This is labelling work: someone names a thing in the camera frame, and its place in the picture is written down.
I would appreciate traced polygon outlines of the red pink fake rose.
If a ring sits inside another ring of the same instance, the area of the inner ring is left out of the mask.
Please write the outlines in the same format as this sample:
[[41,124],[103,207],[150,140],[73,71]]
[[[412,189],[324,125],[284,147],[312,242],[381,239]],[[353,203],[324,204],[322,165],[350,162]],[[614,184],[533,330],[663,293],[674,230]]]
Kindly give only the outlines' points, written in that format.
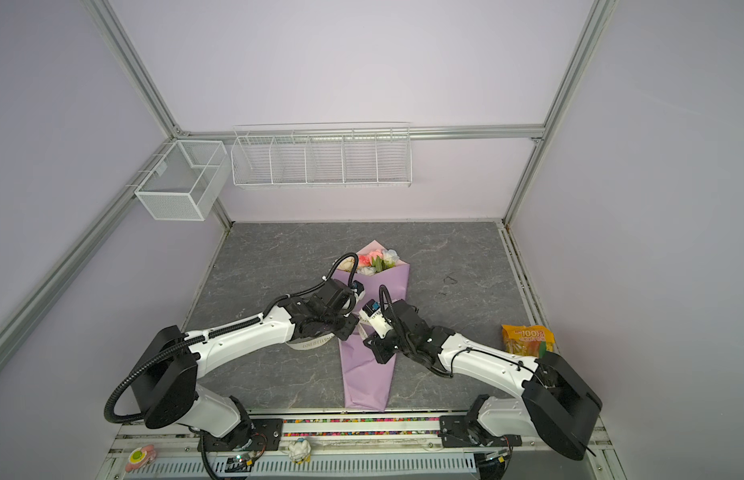
[[374,264],[374,258],[370,254],[364,254],[359,256],[359,266],[361,268],[372,267]]

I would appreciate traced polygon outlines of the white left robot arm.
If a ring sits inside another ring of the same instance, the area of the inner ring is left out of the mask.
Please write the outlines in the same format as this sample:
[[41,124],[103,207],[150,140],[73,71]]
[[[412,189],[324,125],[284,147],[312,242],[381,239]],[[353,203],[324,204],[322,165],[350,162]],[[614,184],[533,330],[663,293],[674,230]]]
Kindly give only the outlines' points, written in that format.
[[201,385],[201,379],[265,347],[348,337],[358,322],[352,311],[363,297],[347,288],[301,292],[282,295],[262,312],[222,326],[190,332],[164,328],[109,395],[104,418],[112,424],[141,422],[148,429],[181,425],[211,451],[247,449],[261,432],[245,406]]

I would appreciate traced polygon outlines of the pink purple wrapping paper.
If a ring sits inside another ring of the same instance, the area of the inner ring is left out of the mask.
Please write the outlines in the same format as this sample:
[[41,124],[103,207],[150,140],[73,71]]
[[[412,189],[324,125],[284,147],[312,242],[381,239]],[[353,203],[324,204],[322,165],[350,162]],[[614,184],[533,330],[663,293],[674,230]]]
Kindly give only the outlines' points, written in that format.
[[[386,250],[377,241],[372,241],[357,255],[369,254],[376,249]],[[383,262],[374,262],[377,273],[365,276],[359,273],[359,266],[354,279],[365,288],[364,298],[356,304],[355,315],[370,300],[379,299],[379,287],[384,285],[393,300],[404,300],[407,296],[410,265],[399,257],[394,268],[385,269]],[[348,409],[382,412],[386,409],[392,385],[396,360],[378,364],[372,352],[363,345],[358,334],[352,334],[348,340],[340,341],[340,359],[344,385],[345,407]]]

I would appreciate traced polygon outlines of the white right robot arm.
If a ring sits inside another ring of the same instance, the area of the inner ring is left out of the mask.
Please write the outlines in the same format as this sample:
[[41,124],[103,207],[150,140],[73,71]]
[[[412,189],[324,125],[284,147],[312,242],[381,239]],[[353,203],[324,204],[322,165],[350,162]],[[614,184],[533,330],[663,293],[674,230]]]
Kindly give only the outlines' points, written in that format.
[[504,392],[502,398],[478,396],[462,416],[442,417],[445,446],[511,449],[530,437],[571,460],[580,461],[589,452],[603,404],[560,355],[499,351],[449,328],[430,326],[412,308],[402,314],[392,308],[361,311],[360,320],[373,329],[364,344],[377,362],[400,353],[439,377],[464,375]]

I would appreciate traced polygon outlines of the white fake rose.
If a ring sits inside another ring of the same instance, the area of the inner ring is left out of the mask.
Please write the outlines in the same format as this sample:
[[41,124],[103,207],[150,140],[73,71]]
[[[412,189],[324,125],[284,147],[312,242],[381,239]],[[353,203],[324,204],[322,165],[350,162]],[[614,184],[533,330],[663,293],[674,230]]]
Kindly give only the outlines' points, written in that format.
[[377,273],[377,269],[372,266],[367,266],[359,269],[359,273],[365,276],[373,276]]
[[399,255],[395,250],[383,250],[383,265],[385,269],[394,268],[399,262]]

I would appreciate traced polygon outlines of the cream printed ribbon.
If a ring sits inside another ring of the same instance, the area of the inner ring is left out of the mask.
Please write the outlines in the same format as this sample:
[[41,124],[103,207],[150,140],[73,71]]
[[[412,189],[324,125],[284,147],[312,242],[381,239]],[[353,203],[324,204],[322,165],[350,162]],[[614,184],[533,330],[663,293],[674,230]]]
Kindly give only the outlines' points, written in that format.
[[366,339],[374,332],[371,324],[355,316],[343,317],[333,322],[305,320],[294,325],[292,338],[287,345],[294,350],[311,350],[325,345],[331,339],[348,340],[352,334]]

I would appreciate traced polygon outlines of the cream fake rose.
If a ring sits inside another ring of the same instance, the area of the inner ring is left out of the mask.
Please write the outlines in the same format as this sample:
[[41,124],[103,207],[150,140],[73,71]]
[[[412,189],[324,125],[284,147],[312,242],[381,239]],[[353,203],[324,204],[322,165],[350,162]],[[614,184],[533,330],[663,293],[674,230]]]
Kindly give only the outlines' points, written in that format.
[[353,272],[355,267],[355,260],[353,257],[345,258],[337,267],[338,270],[345,271],[345,272]]

